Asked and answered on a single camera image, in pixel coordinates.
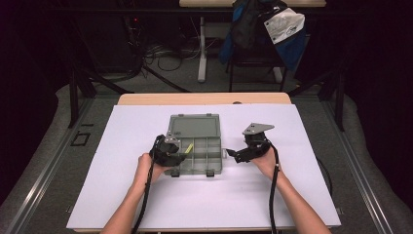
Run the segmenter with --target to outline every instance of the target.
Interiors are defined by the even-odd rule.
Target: black chair
[[[282,92],[285,77],[287,73],[287,68],[280,58],[275,46],[270,41],[269,43],[260,43],[255,41],[253,47],[249,50],[245,50],[239,47],[234,48],[234,53],[232,54],[230,60],[227,64],[226,72],[230,69],[230,84],[229,92],[232,92],[234,82],[234,66],[236,67],[268,67],[269,72],[273,71],[274,67],[283,67],[282,81],[280,83],[279,91]],[[270,84],[278,84],[276,78],[274,77],[274,82]]]

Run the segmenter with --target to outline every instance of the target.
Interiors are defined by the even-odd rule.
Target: person's right arm
[[[264,176],[273,180],[274,168],[276,165],[273,148],[270,148],[270,150],[262,157],[252,159],[251,162],[258,167]],[[306,200],[304,200],[297,190],[295,190],[282,170],[278,173],[277,188],[291,213],[298,233],[331,233],[314,209],[306,202]]]

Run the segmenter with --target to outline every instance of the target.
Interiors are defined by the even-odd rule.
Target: dark background
[[[63,53],[62,45],[56,42],[51,27],[56,21],[42,14],[38,3],[31,0],[3,1],[0,6],[0,74],[3,87],[0,94],[6,107],[1,115],[1,203],[49,128],[56,112],[55,92],[68,84],[70,74],[70,62]],[[329,9],[361,11],[365,18],[318,22],[312,38],[320,38],[322,44],[309,44],[296,78],[307,82],[321,75],[351,50],[353,56],[345,73],[346,94],[357,104],[372,159],[394,192],[412,209],[413,77],[410,44],[413,36],[408,24],[408,6],[407,1],[327,1]],[[179,34],[176,28],[178,22],[177,19],[170,21],[174,27],[169,27],[173,30],[169,35]],[[109,26],[114,31],[122,30],[116,23]],[[362,32],[359,44],[349,49],[348,42],[355,31]],[[73,29],[67,28],[66,33],[76,38]],[[128,59],[116,59],[118,56],[132,58],[125,44],[126,35],[117,35],[106,41],[111,47],[107,47],[102,39],[97,42],[101,44],[96,44],[94,48],[100,53],[97,57],[101,59],[103,70],[113,68],[122,71],[134,66]],[[87,48],[82,41],[74,41],[72,46],[79,52],[75,56],[84,64],[96,68],[93,58],[96,55],[91,55],[91,48]],[[110,52],[102,48],[122,54],[112,53],[109,56]]]

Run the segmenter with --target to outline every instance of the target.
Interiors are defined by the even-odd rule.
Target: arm
[[[270,148],[268,152],[260,158],[252,159],[261,173],[273,179],[276,158],[274,149]],[[300,234],[306,233],[331,233],[325,226],[319,215],[313,208],[304,200],[304,198],[295,190],[289,179],[285,176],[282,170],[279,171],[277,178],[277,188],[291,213],[295,226]]]
[[[148,179],[151,163],[152,160],[149,154],[144,153],[139,157],[133,183],[127,195],[100,233],[131,233],[134,214],[145,191],[145,183]],[[156,181],[161,173],[167,169],[155,164],[151,182]]]

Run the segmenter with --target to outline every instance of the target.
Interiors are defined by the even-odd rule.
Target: hand
[[[276,167],[276,155],[273,147],[270,147],[270,149],[263,156],[252,159],[251,162],[257,166],[264,176],[269,179],[273,179],[274,168]]]
[[[148,153],[142,154],[138,159],[138,165],[134,174],[133,184],[145,184],[148,180],[149,169],[151,168],[152,158]],[[155,182],[158,177],[169,167],[161,167],[158,164],[154,164],[154,171],[152,174],[151,183]]]

